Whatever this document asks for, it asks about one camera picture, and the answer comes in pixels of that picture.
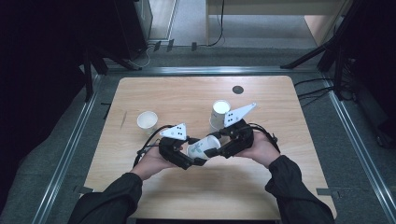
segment hand-held gripper device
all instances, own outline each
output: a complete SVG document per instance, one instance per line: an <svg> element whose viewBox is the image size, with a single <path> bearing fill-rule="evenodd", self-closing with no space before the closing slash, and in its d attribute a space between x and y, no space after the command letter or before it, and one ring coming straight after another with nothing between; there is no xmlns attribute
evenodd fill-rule
<svg viewBox="0 0 396 224"><path fill-rule="evenodd" d="M279 147L276 143L277 138L274 135L269 134L262 126L258 124L246 123L243 120L243 117L248 114L255 106L256 103L253 103L251 105L246 105L233 111L229 111L225 114L224 128L219 130L218 132L210 133L209 135L216 136L218 139L220 139L222 136L228 136L230 137L230 141L219 148L207 148L204 151L207 158L223 156L224 158L228 159L231 156L237 154L238 152L241 152L244 149L251 147L254 142L253 130L258 130L264 133L269 139L270 143L276 148L276 150L279 151ZM134 166L137 165L142 154L147 152L149 142L158 132L160 132L160 135L163 136L159 144L160 154L167 161L172 162L173 164L183 168L184 170L187 170L192 165L203 166L206 163L207 160L203 158L192 159L180 151L181 146L186 142L189 145L192 145L200 141L200 139L198 138L190 138L189 136L187 136L186 124L181 123L177 126L165 125L157 130L148 139L143 148L137 151L138 156L134 161Z"/></svg>

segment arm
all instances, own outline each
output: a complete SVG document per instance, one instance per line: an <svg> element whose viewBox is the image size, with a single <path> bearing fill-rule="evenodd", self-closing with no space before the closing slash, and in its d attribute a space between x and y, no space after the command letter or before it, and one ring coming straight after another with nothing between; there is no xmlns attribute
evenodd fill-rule
<svg viewBox="0 0 396 224"><path fill-rule="evenodd" d="M276 197L283 223L334 223L330 208L306 188L298 165L281 156L264 134L254 133L253 146L235 156L269 169L272 178L265 189Z"/></svg>
<svg viewBox="0 0 396 224"><path fill-rule="evenodd" d="M137 209L143 181L162 169L175 167L153 147L129 173L111 183L103 192L87 193L77 202L68 223L125 223Z"/></svg>

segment cup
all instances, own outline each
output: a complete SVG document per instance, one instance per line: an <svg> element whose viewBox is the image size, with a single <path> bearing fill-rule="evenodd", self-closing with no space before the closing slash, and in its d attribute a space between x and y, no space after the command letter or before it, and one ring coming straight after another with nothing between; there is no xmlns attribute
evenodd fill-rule
<svg viewBox="0 0 396 224"><path fill-rule="evenodd" d="M199 140L198 142L189 145L187 147L187 155L192 159L201 158L203 160L209 160L209 158L205 154L205 151L214 147L218 149L221 147L221 144L217 137L213 135L208 135L207 137Z"/></svg>
<svg viewBox="0 0 396 224"><path fill-rule="evenodd" d="M217 100L212 106L212 115L210 116L210 122L215 127L224 127L225 114L230 111L231 106L225 100Z"/></svg>
<svg viewBox="0 0 396 224"><path fill-rule="evenodd" d="M137 126L141 128L147 135L152 135L157 131L158 117L152 111L145 111L137 117Z"/></svg>
<svg viewBox="0 0 396 224"><path fill-rule="evenodd" d="M222 124L222 125L220 125L220 126L215 126L215 125L212 123L211 119L209 120L209 125L210 125L209 133L216 133L216 132L218 132L220 129L224 128L224 124ZM227 142L227 140L229 140L229 137L227 137L227 136L222 136L222 137L219 139L219 141L220 141L221 144L224 144L225 142Z"/></svg>

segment white component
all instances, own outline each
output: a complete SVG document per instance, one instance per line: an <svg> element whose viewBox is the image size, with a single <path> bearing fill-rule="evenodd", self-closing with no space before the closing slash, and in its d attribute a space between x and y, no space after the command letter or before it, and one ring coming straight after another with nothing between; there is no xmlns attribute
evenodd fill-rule
<svg viewBox="0 0 396 224"><path fill-rule="evenodd" d="M253 103L251 105L245 105L243 107L227 112L224 117L224 127L227 128L235 124L236 122L241 120L246 114L248 114L254 107L256 107L256 103Z"/></svg>
<svg viewBox="0 0 396 224"><path fill-rule="evenodd" d="M178 124L173 128L160 132L160 135L168 138L185 141L187 139L186 124L185 123Z"/></svg>
<svg viewBox="0 0 396 224"><path fill-rule="evenodd" d="M203 160L209 160L205 154L205 151L210 148L219 149L220 147L221 143L219 142L219 139L213 135L208 135L206 138L189 145L187 147L187 155L192 159L200 158Z"/></svg>

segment small black dot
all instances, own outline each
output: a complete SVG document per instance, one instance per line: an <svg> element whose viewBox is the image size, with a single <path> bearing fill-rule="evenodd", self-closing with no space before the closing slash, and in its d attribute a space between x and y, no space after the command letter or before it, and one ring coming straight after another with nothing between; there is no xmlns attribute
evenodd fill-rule
<svg viewBox="0 0 396 224"><path fill-rule="evenodd" d="M234 86L233 87L233 93L235 94L242 94L244 92L244 88L241 86Z"/></svg>

